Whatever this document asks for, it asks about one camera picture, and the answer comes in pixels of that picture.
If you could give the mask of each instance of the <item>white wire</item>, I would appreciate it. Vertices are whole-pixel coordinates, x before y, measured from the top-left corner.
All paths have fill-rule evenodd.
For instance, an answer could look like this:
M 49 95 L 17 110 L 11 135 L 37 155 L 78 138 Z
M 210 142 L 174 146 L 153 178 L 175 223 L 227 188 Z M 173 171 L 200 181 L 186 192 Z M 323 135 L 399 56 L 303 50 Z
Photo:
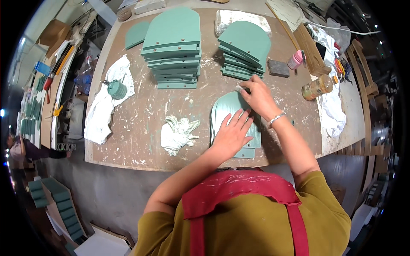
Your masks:
M 307 21 L 307 22 L 312 23 L 312 24 L 315 24 L 316 26 L 319 26 L 319 27 L 326 27 L 326 28 L 333 28 L 333 29 L 339 29 L 339 30 L 349 31 L 350 33 L 359 34 L 359 35 L 363 35 L 363 36 L 365 36 L 365 35 L 370 35 L 370 34 L 377 34 L 377 33 L 380 33 L 380 32 L 381 32 L 381 31 L 374 31 L 374 32 L 360 33 L 360 32 L 351 31 L 351 30 L 348 30 L 348 29 L 342 29 L 342 28 L 339 28 L 339 27 L 327 27 L 327 26 L 323 26 L 323 25 L 320 25 L 320 24 L 316 24 L 316 23 L 314 23 L 314 22 L 312 22 L 312 21 Z

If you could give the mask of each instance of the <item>black sanding block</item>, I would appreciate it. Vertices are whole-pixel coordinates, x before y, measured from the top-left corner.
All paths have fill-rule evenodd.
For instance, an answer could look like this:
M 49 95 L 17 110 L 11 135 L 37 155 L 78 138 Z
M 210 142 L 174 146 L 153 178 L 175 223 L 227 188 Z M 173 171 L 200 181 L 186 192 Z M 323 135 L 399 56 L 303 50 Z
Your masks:
M 268 60 L 269 74 L 277 77 L 289 77 L 289 67 L 285 62 Z

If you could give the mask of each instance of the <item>red apron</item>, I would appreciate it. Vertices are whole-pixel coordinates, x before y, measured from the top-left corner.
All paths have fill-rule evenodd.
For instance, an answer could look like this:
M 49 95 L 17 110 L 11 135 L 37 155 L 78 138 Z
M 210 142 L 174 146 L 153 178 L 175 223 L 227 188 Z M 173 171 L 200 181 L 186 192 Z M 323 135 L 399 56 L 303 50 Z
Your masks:
M 261 171 L 217 172 L 182 196 L 184 220 L 190 220 L 191 256 L 204 256 L 204 216 L 215 206 L 238 195 L 257 194 L 286 205 L 296 256 L 308 256 L 308 236 L 298 205 L 302 202 L 292 184 L 282 177 Z

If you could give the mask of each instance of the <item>silver bracelet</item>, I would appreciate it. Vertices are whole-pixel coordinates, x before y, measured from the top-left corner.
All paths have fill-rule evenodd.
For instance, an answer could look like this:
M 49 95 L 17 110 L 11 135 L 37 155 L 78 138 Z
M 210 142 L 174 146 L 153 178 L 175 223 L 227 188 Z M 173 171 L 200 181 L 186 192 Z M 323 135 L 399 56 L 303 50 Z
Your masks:
M 279 117 L 284 116 L 284 115 L 286 115 L 286 113 L 285 113 L 285 112 L 282 112 L 282 113 L 280 113 L 279 115 L 275 116 L 275 118 L 272 119 L 272 120 L 269 122 L 269 126 L 272 127 L 272 123 L 275 122 Z

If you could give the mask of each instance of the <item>wooden stick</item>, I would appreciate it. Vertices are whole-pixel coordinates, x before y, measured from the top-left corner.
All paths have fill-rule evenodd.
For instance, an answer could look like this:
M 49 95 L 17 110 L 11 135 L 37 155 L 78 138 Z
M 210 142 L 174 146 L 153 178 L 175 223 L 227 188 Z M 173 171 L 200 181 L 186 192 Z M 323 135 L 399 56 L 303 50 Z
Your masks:
M 272 7 L 265 2 L 265 4 L 268 6 L 268 8 L 271 10 L 271 12 L 275 15 L 275 17 L 278 19 L 282 27 L 285 29 L 287 35 L 290 37 L 290 40 L 292 40 L 293 45 L 296 47 L 296 50 L 300 50 L 299 45 L 293 40 L 293 37 L 291 36 L 290 32 L 286 29 L 285 25 L 283 25 L 283 22 L 279 19 L 279 17 L 276 15 L 276 13 L 273 11 Z

